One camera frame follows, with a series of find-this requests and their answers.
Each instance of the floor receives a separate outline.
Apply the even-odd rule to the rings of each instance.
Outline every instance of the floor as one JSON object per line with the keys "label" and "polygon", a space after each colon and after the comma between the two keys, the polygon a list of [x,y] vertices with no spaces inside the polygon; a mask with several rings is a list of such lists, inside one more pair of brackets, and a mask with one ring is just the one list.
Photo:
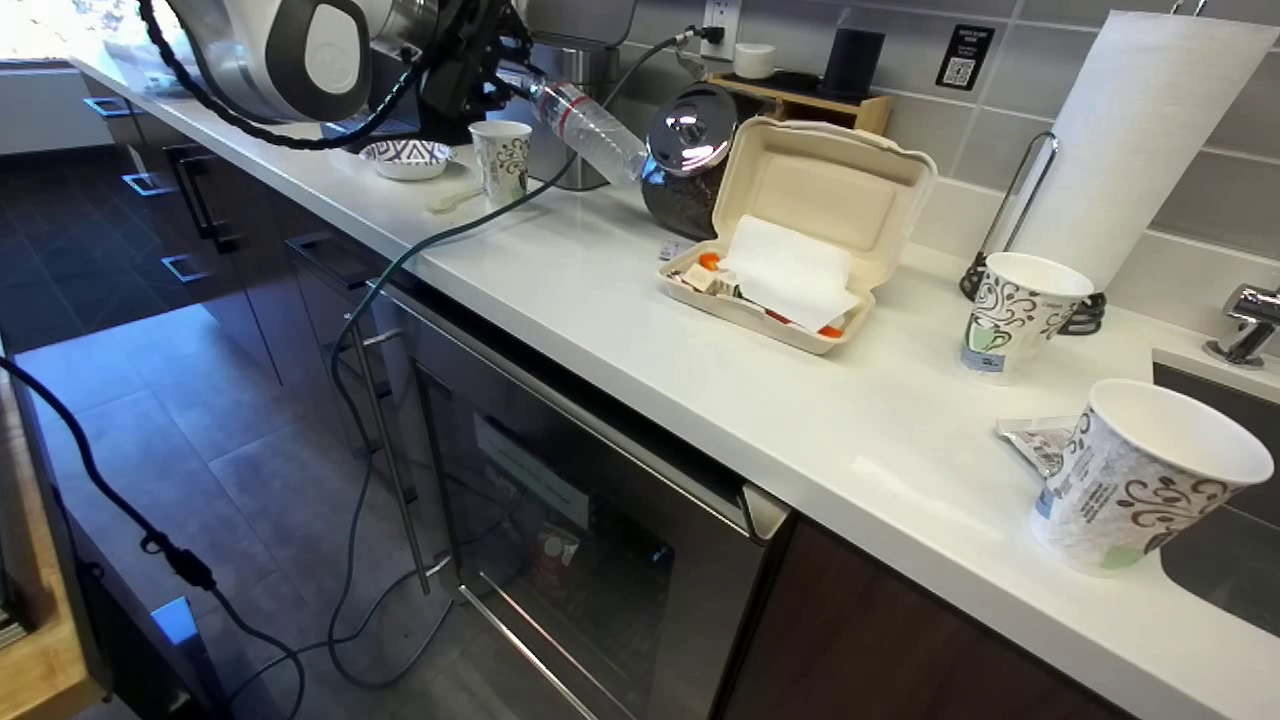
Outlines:
{"label": "floor", "polygon": [[[285,395],[236,354],[205,309],[178,309],[19,354],[85,419],[102,475],[178,543],[205,553],[236,608],[285,636],[316,645],[329,628],[352,505],[365,465],[336,419]],[[86,489],[68,430],[41,413],[52,471],[71,514],[102,547],[136,596],[156,608],[187,596],[223,687],[270,661],[223,611],[136,547],[139,532]],[[394,505],[369,493],[354,543],[354,586],[345,631],[405,574],[408,553]],[[430,596],[399,584],[365,638],[338,646],[354,677],[399,668],[451,608],[447,580]],[[236,717],[285,717],[297,678],[274,668],[236,699]],[[393,690],[365,690],[309,656],[299,717],[567,717],[531,668],[510,656],[462,602],[451,608],[423,663]]]}
{"label": "floor", "polygon": [[41,348],[192,304],[118,147],[0,154],[0,330]]}

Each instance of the dark cabinet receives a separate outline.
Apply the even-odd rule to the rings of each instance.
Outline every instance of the dark cabinet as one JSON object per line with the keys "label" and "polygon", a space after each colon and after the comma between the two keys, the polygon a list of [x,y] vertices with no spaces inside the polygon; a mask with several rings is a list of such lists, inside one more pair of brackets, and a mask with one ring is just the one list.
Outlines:
{"label": "dark cabinet", "polygon": [[723,696],[723,720],[1122,717],[806,519]]}

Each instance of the kitchen sink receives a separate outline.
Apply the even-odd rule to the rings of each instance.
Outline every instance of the kitchen sink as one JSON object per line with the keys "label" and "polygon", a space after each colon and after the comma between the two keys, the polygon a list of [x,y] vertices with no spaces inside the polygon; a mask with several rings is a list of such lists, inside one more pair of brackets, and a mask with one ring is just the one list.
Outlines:
{"label": "kitchen sink", "polygon": [[[1196,395],[1268,443],[1280,465],[1280,402],[1154,365],[1154,382]],[[1208,602],[1280,636],[1280,481],[1234,493],[1160,547],[1165,570]]]}

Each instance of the cup lying on side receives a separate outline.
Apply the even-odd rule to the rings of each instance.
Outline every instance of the cup lying on side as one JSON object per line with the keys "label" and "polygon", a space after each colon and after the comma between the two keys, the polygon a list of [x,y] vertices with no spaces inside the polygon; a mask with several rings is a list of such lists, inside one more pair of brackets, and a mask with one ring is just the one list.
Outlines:
{"label": "cup lying on side", "polygon": [[1034,534],[1063,558],[1122,567],[1273,481],[1273,452],[1225,413],[1141,378],[1100,378],[1038,489]]}
{"label": "cup lying on side", "polygon": [[510,204],[529,190],[529,123],[518,118],[481,118],[467,123],[481,165],[481,183],[489,208]]}
{"label": "cup lying on side", "polygon": [[1034,354],[1087,291],[1093,279],[1060,259],[996,253],[972,299],[961,360],[1004,370]]}

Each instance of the dishwasher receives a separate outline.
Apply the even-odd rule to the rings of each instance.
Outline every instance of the dishwasher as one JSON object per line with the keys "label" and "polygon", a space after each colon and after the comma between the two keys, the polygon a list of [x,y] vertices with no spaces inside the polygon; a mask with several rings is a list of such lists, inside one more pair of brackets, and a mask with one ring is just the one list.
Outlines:
{"label": "dishwasher", "polygon": [[574,717],[711,717],[793,511],[423,283],[381,291],[365,350],[481,628]]}

